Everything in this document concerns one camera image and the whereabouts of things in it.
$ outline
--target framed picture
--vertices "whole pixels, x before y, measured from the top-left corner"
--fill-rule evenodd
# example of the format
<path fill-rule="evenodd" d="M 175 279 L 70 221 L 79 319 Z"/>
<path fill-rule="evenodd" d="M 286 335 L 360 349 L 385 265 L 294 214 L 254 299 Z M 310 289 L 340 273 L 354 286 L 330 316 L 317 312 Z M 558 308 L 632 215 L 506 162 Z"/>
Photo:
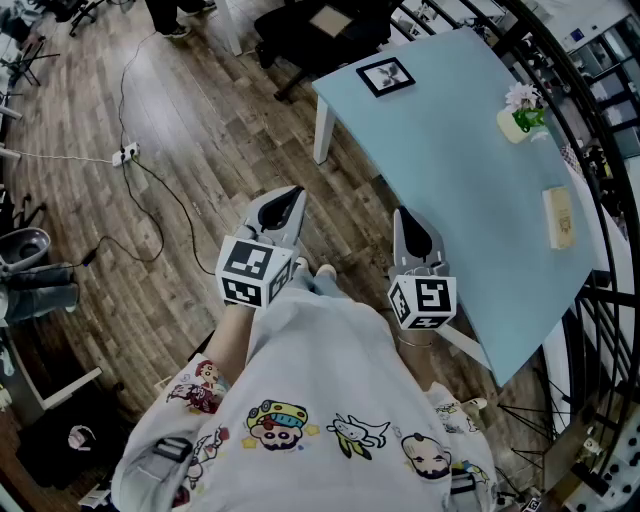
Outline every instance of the framed picture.
<path fill-rule="evenodd" d="M 376 98 L 416 83 L 395 57 L 363 66 L 356 72 Z"/>

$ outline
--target light blue table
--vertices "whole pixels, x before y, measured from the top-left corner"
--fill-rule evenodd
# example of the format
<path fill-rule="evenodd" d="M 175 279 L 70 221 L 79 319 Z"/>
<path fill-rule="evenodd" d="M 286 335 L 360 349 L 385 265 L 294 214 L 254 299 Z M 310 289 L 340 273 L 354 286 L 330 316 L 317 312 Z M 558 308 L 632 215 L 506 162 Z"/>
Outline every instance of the light blue table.
<path fill-rule="evenodd" d="M 392 56 L 416 84 L 376 98 L 355 70 Z M 337 117 L 402 204 L 440 231 L 460 303 L 483 350 L 449 326 L 439 332 L 488 366 L 499 385 L 542 344 L 594 262 L 580 201 L 551 138 L 511 144 L 497 126 L 514 83 L 466 28 L 313 83 L 316 161 L 326 159 Z M 557 251 L 549 245 L 542 191 L 562 185 L 571 192 L 577 243 Z"/>

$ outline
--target power strip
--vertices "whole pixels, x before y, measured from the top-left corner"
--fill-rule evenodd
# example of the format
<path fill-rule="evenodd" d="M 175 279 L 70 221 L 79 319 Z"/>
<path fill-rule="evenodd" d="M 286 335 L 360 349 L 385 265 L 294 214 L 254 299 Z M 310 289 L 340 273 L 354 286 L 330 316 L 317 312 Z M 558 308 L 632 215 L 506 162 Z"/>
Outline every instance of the power strip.
<path fill-rule="evenodd" d="M 140 145 L 137 142 L 129 144 L 124 148 L 124 161 L 128 162 L 132 156 L 140 156 Z M 116 151 L 113 154 L 111 163 L 114 167 L 120 167 L 122 165 L 122 153 L 120 151 Z"/>

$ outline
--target small vase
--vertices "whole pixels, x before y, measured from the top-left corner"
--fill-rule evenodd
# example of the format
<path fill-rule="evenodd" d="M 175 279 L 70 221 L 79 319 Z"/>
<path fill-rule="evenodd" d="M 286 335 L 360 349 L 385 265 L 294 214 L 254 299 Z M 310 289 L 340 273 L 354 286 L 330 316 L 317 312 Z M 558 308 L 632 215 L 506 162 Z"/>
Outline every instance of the small vase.
<path fill-rule="evenodd" d="M 516 123 L 516 120 L 513 118 L 513 114 L 507 110 L 498 112 L 497 120 L 502 133 L 504 133 L 504 136 L 513 144 L 519 144 L 531 135 L 531 130 L 528 132 L 522 131 L 522 128 L 518 126 L 518 123 Z"/>

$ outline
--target wooden floor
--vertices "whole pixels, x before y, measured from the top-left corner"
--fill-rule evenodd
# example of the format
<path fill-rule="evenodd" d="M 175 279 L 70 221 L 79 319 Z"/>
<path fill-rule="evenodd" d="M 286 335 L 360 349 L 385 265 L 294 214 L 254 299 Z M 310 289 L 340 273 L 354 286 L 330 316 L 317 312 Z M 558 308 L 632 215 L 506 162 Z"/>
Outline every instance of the wooden floor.
<path fill-rule="evenodd" d="M 341 126 L 334 132 L 329 160 L 314 163 L 316 97 L 309 84 L 295 88 L 290 104 L 278 103 L 273 93 L 295 69 L 278 61 L 262 70 L 252 51 L 257 42 L 253 20 L 279 5 L 278 0 L 231 2 L 245 50 L 239 58 L 226 50 L 215 12 L 188 18 L 185 23 L 195 33 L 180 43 L 156 34 L 141 47 L 124 80 L 125 143 L 141 145 L 142 162 L 186 205 L 208 269 L 214 269 L 224 235 L 233 231 L 253 198 L 299 184 L 309 192 L 302 254 L 312 267 L 334 264 L 340 285 L 355 299 L 387 307 L 385 274 L 397 200 Z M 44 34 L 55 30 L 47 52 L 62 55 L 34 66 L 42 87 L 20 82 L 19 92 L 25 95 L 12 99 L 11 106 L 24 118 L 11 123 L 8 148 L 106 160 L 119 148 L 122 69 L 153 27 L 142 1 L 127 13 L 108 4 L 98 11 L 98 21 L 83 25 L 75 39 L 65 25 L 56 26 L 51 19 L 43 24 Z M 154 384 L 175 374 L 215 328 L 223 304 L 213 279 L 196 265 L 180 206 L 139 168 L 124 171 L 133 193 L 163 227 L 162 254 L 145 264 L 104 243 L 88 268 L 77 269 L 81 302 L 75 313 L 48 315 L 13 334 L 24 345 L 38 336 L 53 361 L 56 354 L 71 351 L 82 368 L 99 365 L 104 372 L 100 384 L 108 388 L 123 382 L 122 402 L 139 416 L 156 396 Z M 122 169 L 23 157 L 6 162 L 5 180 L 16 200 L 30 192 L 34 202 L 46 201 L 41 226 L 53 240 L 54 261 L 80 262 L 104 234 L 144 258 L 160 247 L 152 222 L 127 194 Z M 428 349 L 400 349 L 421 385 L 436 378 L 461 400 L 486 396 L 490 405 L 483 420 L 496 465 L 519 485 L 536 482 L 536 468 L 510 448 L 535 450 L 544 440 L 497 404 L 543 405 L 532 371 L 541 364 L 538 358 L 500 389 L 465 354 L 435 334 L 421 342 L 429 340 L 433 344 Z M 45 366 L 54 373 L 51 365 Z M 72 373 L 61 379 L 72 379 Z M 53 380 L 60 384 L 60 378 Z"/>

